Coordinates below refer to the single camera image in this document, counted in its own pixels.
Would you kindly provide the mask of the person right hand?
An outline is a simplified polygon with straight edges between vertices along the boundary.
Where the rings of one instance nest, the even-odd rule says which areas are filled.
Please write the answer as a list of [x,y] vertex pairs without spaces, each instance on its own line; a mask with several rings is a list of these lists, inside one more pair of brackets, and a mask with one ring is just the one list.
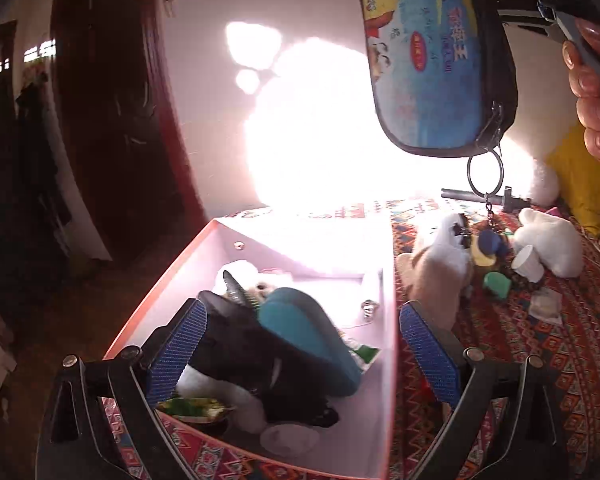
[[[600,57],[600,25],[576,19],[582,38]],[[577,97],[577,115],[584,127],[584,144],[600,160],[600,77],[585,64],[575,44],[562,44],[562,59],[568,70],[571,92]]]

